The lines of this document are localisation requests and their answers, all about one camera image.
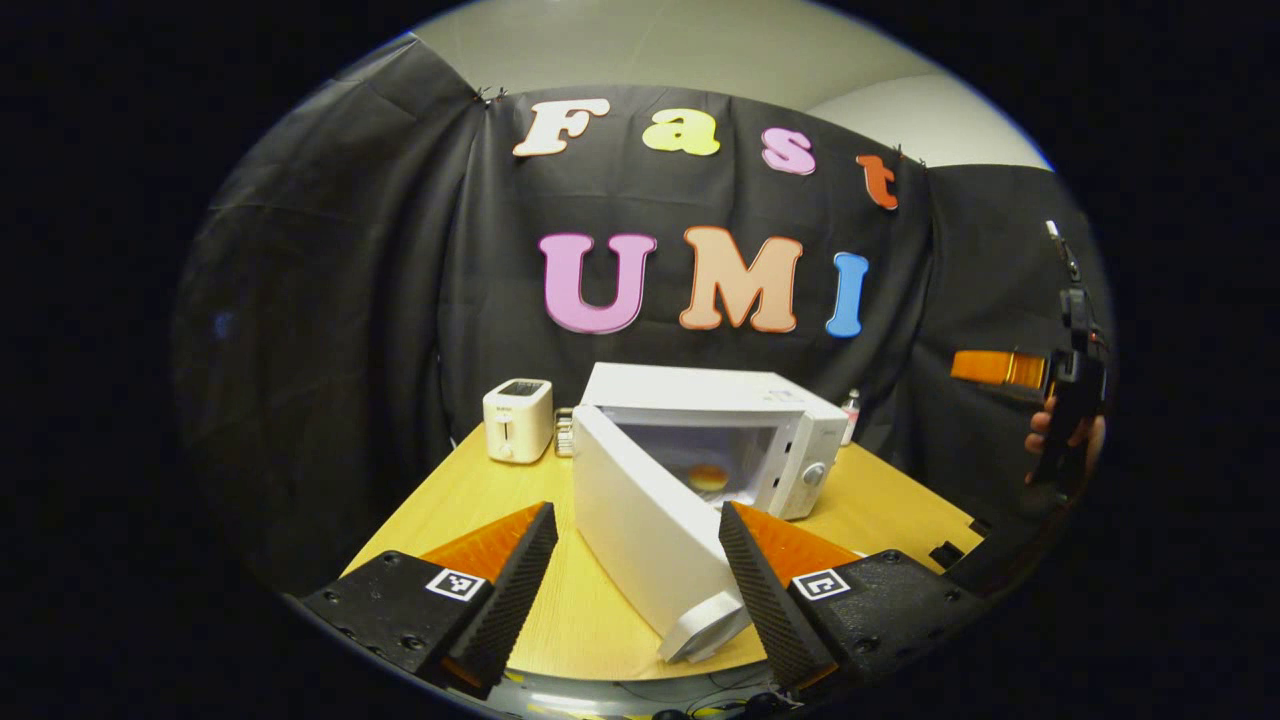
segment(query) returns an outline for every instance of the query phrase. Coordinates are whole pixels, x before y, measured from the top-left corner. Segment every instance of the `wooden table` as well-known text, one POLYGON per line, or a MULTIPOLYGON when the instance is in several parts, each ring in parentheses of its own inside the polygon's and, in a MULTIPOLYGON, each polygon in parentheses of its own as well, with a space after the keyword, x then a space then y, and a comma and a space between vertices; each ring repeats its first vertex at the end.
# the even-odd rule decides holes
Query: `wooden table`
MULTIPOLYGON (((573 527, 572 459, 552 448, 532 465, 489 459, 472 432, 404 501, 343 573, 387 550, 421 555, 539 501, 556 503, 559 543, 508 666, 577 680, 701 675, 765 659, 749 626, 699 664, 668 665, 659 635, 627 603, 573 527)), ((945 541, 968 553, 982 538, 973 518, 856 445, 840 450, 813 514, 795 524, 867 555, 897 548, 937 573, 945 541)))

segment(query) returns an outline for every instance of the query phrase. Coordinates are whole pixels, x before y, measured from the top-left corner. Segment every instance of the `foam letter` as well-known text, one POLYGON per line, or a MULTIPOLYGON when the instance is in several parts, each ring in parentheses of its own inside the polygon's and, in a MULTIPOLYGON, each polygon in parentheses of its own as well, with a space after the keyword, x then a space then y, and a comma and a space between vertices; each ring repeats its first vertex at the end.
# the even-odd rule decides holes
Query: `foam letter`
POLYGON ((836 254, 840 286, 836 290, 836 311, 827 320, 827 333, 835 337, 854 337, 863 332, 858 322, 858 305, 863 297, 863 278, 867 277, 867 259, 852 252, 836 254))
POLYGON ((645 256, 658 241, 643 234, 616 234, 609 249, 618 256, 618 292, 613 305, 582 302, 582 258, 594 242, 585 234, 549 234, 538 247, 547 256, 547 313, 567 331, 616 333, 635 322, 644 296, 645 256))
POLYGON ((769 128, 760 138, 764 141, 764 152, 762 152, 764 163, 774 170, 808 176, 818 167, 813 155, 805 152, 813 147, 813 143, 796 131, 769 128))
POLYGON ((751 327, 767 333, 795 329, 791 314, 791 290, 795 268, 804 246, 786 237, 771 237, 760 247, 748 269, 737 243, 728 231, 692 227, 685 231, 685 242, 694 246, 694 291, 689 309, 680 314, 680 324, 692 331, 719 327, 716 291, 719 291, 728 322, 741 327, 746 313, 760 299, 760 307, 751 315, 751 327))
POLYGON ((684 150, 690 155, 712 155, 719 150, 716 141, 716 118, 701 110, 672 108, 658 110, 644 131, 644 143, 654 150, 684 150))
POLYGON ((878 155, 859 155, 858 164, 865 169, 867 193, 877 205, 886 210, 897 210, 897 197, 888 193, 888 183, 893 182, 893 170, 884 167, 878 155))
POLYGON ((561 131, 568 131, 570 137, 582 135, 591 115, 599 118, 609 111, 609 101, 602 97, 595 100, 556 100, 554 102, 539 102, 532 106, 532 110, 534 122, 529 126, 529 135, 511 151, 518 158, 554 155, 564 150, 568 143, 559 138, 561 131))

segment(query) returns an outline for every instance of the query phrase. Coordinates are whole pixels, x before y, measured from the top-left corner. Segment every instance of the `small bottle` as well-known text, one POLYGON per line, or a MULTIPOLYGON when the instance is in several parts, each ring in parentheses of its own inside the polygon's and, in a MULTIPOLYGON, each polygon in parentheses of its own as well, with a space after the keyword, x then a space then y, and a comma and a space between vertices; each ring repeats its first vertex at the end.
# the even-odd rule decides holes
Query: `small bottle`
POLYGON ((845 436, 840 438, 840 445, 846 446, 854 441, 854 427, 858 425, 858 413, 863 409, 863 404, 858 400, 858 391, 849 391, 849 400, 840 406, 849 415, 849 425, 845 427, 845 436))

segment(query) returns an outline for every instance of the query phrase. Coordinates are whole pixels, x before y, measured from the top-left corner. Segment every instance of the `microwave knob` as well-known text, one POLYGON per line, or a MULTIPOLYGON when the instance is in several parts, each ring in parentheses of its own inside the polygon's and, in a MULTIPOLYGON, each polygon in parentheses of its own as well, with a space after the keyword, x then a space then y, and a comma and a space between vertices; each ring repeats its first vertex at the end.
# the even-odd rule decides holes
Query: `microwave knob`
POLYGON ((804 475, 801 475, 800 479, 804 480, 804 484, 806 486, 815 486, 826 477, 827 466, 822 462, 814 462, 813 465, 805 468, 804 475))

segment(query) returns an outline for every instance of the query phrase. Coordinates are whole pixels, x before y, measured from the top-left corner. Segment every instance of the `white microwave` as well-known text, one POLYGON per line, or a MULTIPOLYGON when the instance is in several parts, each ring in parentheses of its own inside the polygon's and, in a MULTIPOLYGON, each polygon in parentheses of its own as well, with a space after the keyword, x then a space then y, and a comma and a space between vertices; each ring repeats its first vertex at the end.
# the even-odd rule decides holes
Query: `white microwave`
POLYGON ((598 407, 672 478, 716 509, 783 520, 813 510, 849 415, 776 373, 596 363, 598 407))
POLYGON ((700 662, 750 624, 721 506, 808 515, 847 423, 773 373, 595 365, 573 409, 576 525, 663 660, 700 662))

